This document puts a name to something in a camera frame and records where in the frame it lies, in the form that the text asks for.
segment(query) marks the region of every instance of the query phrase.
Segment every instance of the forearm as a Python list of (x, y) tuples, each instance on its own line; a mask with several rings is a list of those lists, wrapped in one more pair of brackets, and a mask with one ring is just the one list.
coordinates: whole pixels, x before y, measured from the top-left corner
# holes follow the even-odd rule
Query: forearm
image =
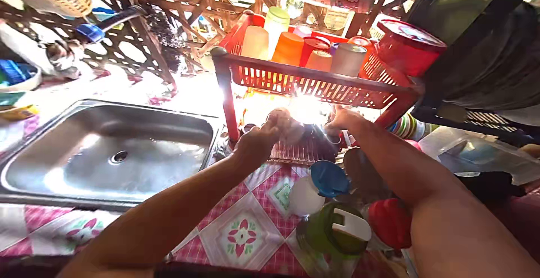
[(152, 196), (108, 226), (71, 268), (153, 267), (249, 173), (232, 156)]
[(433, 194), (469, 194), (447, 168), (378, 125), (358, 118), (349, 132), (390, 189), (410, 205)]

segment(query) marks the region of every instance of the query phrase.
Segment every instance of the stainless steel sink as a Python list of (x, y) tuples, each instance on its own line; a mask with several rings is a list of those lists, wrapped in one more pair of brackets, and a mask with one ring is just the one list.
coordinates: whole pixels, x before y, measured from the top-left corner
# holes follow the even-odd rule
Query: stainless steel sink
[(79, 101), (0, 163), (0, 202), (126, 210), (204, 168), (222, 125), (217, 117)]

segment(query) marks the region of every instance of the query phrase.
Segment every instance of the red lid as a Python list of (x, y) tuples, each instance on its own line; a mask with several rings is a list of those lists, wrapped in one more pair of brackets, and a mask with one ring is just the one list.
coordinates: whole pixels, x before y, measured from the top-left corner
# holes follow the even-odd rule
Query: red lid
[(399, 199), (372, 203), (368, 210), (368, 221), (377, 237), (389, 247), (402, 249), (411, 246), (412, 217)]
[(410, 46), (437, 53), (446, 50), (446, 44), (442, 40), (409, 23), (383, 19), (377, 26), (385, 33), (394, 33), (393, 38), (398, 37), (400, 42)]

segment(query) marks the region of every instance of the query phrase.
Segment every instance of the red dish rack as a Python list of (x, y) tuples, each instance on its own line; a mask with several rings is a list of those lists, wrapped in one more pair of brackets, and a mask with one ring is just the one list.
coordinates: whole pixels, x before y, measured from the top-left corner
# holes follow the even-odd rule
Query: red dish rack
[[(241, 86), (278, 94), (312, 95), (323, 102), (374, 109), (390, 105), (375, 121), (383, 128), (397, 121), (418, 99), (408, 78), (379, 60), (376, 51), (370, 54), (361, 70), (366, 79), (240, 56), (247, 26), (262, 27), (264, 23), (263, 16), (245, 11), (219, 47), (211, 51), (218, 84), (224, 92), (223, 108), (229, 140), (233, 144), (239, 139), (239, 131), (231, 80)], [(323, 36), (331, 42), (347, 42), (347, 39), (327, 33), (313, 32), (312, 36)]]

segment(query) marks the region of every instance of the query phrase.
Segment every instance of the orange plastic cup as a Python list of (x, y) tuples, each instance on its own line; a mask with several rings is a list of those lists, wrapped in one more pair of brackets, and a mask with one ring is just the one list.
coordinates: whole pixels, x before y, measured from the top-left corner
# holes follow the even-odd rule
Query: orange plastic cup
[(323, 50), (314, 50), (309, 56), (306, 68), (320, 70), (320, 71), (330, 71), (332, 66), (332, 55)]
[(283, 32), (279, 36), (271, 61), (287, 65), (299, 66), (302, 55), (303, 39), (290, 32)]

